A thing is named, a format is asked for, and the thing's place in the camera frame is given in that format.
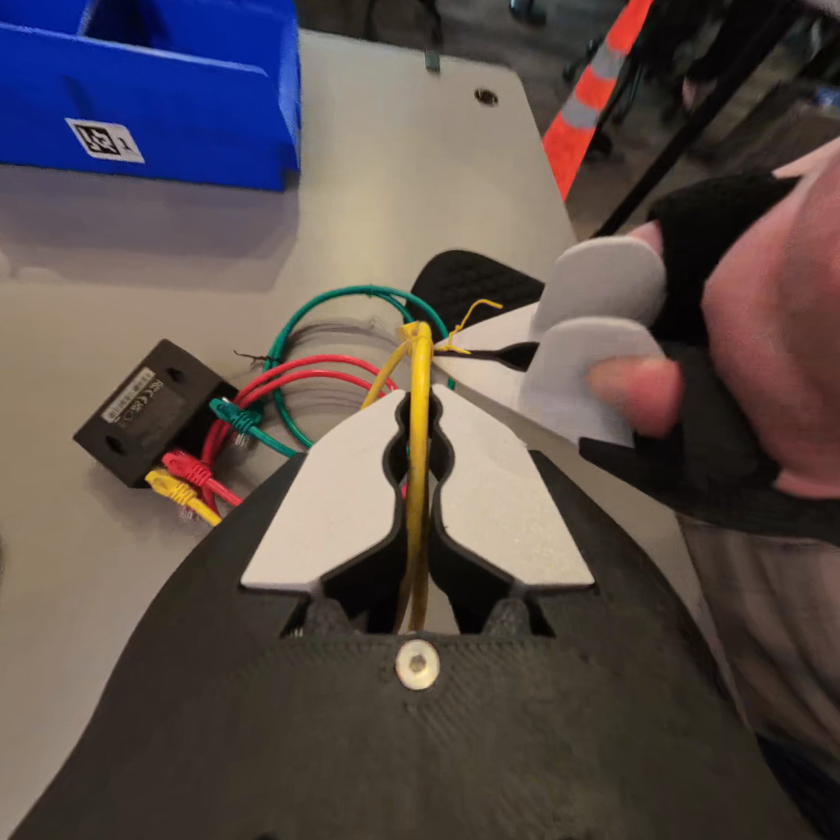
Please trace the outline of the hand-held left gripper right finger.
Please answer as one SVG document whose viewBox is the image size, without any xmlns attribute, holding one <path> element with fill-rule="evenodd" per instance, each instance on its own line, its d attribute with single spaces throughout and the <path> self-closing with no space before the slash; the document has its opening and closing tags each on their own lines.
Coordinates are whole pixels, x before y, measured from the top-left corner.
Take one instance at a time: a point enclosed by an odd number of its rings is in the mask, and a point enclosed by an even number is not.
<svg viewBox="0 0 840 840">
<path fill-rule="evenodd" d="M 477 634 L 507 599 L 584 592 L 595 578 L 535 455 L 510 428 L 443 385 L 430 395 L 427 564 L 458 630 Z"/>
</svg>

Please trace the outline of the person's right hand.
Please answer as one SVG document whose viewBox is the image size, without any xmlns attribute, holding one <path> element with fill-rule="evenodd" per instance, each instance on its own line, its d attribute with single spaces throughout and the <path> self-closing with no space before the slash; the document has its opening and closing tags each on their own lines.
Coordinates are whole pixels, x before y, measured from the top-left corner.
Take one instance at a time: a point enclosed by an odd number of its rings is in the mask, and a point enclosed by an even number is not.
<svg viewBox="0 0 840 840">
<path fill-rule="evenodd" d="M 707 345 L 780 469 L 777 490 L 838 499 L 838 140 L 661 196 L 628 236 L 668 272 L 654 330 Z"/>
</svg>

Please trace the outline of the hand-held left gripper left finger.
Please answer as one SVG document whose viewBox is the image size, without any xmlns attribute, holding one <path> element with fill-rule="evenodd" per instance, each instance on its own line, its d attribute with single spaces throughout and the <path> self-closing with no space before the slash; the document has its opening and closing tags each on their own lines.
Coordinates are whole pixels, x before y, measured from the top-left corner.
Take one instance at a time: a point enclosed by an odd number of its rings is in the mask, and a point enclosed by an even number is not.
<svg viewBox="0 0 840 840">
<path fill-rule="evenodd" d="M 240 590 L 252 600 L 330 599 L 369 632 L 394 632 L 407 562 L 403 389 L 342 421 L 245 502 Z"/>
</svg>

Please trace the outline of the black network switch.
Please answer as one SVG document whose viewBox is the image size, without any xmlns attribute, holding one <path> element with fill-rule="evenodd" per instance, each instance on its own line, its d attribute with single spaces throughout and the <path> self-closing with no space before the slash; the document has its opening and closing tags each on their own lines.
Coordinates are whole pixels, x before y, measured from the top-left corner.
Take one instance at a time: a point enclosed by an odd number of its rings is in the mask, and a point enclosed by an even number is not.
<svg viewBox="0 0 840 840">
<path fill-rule="evenodd" d="M 212 400 L 233 401 L 237 387 L 177 344 L 163 339 L 89 416 L 73 440 L 132 489 L 176 450 L 200 458 L 217 417 Z"/>
</svg>

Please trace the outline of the blue plastic bin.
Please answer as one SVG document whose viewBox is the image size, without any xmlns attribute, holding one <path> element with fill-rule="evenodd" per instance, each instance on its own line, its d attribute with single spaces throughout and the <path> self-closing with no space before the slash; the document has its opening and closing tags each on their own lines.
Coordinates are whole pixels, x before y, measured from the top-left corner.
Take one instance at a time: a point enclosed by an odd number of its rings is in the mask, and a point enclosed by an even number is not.
<svg viewBox="0 0 840 840">
<path fill-rule="evenodd" d="M 293 2 L 1 2 L 4 164 L 281 192 L 300 134 Z"/>
</svg>

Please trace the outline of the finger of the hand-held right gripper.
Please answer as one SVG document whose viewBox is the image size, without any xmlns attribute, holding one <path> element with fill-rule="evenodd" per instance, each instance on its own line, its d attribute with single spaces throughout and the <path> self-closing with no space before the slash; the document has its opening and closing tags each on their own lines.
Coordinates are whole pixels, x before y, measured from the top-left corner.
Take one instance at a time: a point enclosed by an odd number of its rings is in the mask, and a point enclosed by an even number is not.
<svg viewBox="0 0 840 840">
<path fill-rule="evenodd" d="M 583 380 L 579 360 L 537 353 L 535 371 L 529 372 L 474 354 L 436 353 L 435 363 L 457 385 L 579 447 Z"/>
<path fill-rule="evenodd" d="M 514 344 L 535 342 L 531 325 L 537 306 L 494 310 L 478 308 L 455 337 L 457 346 L 472 353 L 497 352 Z"/>
</svg>

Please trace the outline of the black easel stand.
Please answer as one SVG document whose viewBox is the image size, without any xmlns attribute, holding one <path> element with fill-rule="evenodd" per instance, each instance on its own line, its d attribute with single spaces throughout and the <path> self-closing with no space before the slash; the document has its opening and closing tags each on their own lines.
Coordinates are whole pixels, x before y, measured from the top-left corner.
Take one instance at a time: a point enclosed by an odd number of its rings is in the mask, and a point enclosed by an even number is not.
<svg viewBox="0 0 840 840">
<path fill-rule="evenodd" d="M 614 235 L 625 225 L 806 9 L 823 18 L 839 18 L 834 1 L 728 2 L 710 46 L 683 77 L 679 102 L 688 112 L 685 123 L 592 238 Z"/>
</svg>

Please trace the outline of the yellow twist tie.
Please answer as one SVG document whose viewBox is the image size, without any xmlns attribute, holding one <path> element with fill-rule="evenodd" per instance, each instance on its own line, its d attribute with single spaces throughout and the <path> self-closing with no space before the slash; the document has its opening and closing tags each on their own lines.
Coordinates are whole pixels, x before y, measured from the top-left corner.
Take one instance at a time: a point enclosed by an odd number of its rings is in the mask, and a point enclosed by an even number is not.
<svg viewBox="0 0 840 840">
<path fill-rule="evenodd" d="M 436 354 L 460 354 L 460 355 L 471 355 L 471 350 L 466 350 L 462 347 L 459 347 L 455 343 L 455 337 L 461 333 L 467 326 L 468 321 L 472 317 L 475 310 L 478 308 L 492 308 L 494 310 L 501 310 L 504 309 L 503 304 L 486 299 L 480 298 L 473 301 L 467 311 L 465 312 L 464 317 L 459 320 L 456 325 L 449 331 L 447 339 L 435 347 Z"/>
</svg>

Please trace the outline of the orange traffic cone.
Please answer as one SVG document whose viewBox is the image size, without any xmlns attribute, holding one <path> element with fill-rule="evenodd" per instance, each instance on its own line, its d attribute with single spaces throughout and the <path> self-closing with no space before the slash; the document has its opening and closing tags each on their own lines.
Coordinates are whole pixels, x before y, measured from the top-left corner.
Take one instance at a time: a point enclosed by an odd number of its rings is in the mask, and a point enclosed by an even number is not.
<svg viewBox="0 0 840 840">
<path fill-rule="evenodd" d="M 542 137 L 542 148 L 563 200 L 581 168 L 602 112 L 652 5 L 652 1 L 627 2 Z"/>
</svg>

